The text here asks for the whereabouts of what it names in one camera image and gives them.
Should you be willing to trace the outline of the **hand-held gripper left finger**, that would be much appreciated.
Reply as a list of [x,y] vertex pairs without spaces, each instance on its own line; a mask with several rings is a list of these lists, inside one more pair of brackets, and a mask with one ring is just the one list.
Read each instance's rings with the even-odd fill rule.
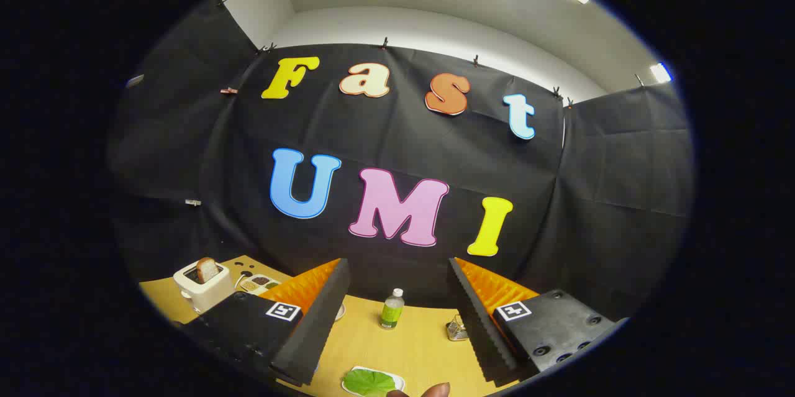
[[181,331],[244,374],[310,385],[349,286],[338,258],[259,295],[235,292]]

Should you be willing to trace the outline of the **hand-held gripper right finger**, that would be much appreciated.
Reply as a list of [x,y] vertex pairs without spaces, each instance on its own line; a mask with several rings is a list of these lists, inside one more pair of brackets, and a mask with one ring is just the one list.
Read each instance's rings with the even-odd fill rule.
[[534,292],[465,259],[449,259],[448,287],[485,380],[497,385],[559,369],[625,323],[564,290]]

